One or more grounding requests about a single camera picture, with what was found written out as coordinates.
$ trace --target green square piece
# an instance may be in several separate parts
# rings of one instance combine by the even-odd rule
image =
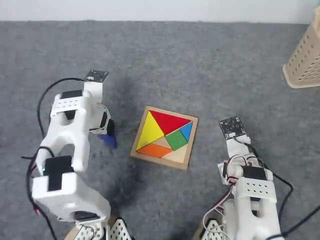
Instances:
[[[181,148],[188,143],[180,130],[170,133],[169,135],[165,136],[165,138],[173,151]]]

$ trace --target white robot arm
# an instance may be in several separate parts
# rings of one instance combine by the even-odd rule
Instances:
[[[88,167],[89,132],[98,134],[108,145],[116,147],[114,123],[108,109],[101,104],[103,83],[108,73],[91,70],[84,79],[83,90],[65,91],[55,96],[50,124],[36,156],[40,176],[33,179],[32,198],[45,205],[58,219],[75,222],[92,229],[88,239],[110,239],[107,224],[110,204],[80,177]],[[74,145],[73,155],[58,156],[66,145]]]
[[[214,222],[211,228],[215,232],[207,228],[202,239],[265,240],[280,234],[273,173],[250,153],[246,144],[251,140],[239,117],[221,121],[220,127],[226,139],[229,159],[218,164],[218,169],[222,183],[231,186],[234,198],[223,203],[225,234],[221,234],[222,226]]]

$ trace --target perforated plastic container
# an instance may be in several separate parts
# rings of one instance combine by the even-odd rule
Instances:
[[[282,69],[292,88],[320,86],[320,7],[316,8],[312,24]]]

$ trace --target blue triangle piece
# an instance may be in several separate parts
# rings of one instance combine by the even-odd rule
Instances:
[[[107,146],[114,149],[117,148],[117,140],[115,136],[110,136],[108,134],[99,134],[99,138],[102,139]]]
[[[182,135],[187,141],[189,141],[191,129],[192,129],[192,122],[180,128],[180,132],[182,133]]]

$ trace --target red triangle piece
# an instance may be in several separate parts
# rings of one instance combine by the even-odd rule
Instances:
[[[173,132],[174,130],[177,130],[178,128],[181,128],[182,126],[191,122],[191,120],[189,119],[185,119],[178,116],[172,116],[158,111],[150,110],[150,113],[154,117],[155,121],[161,128],[164,135],[167,135]]]

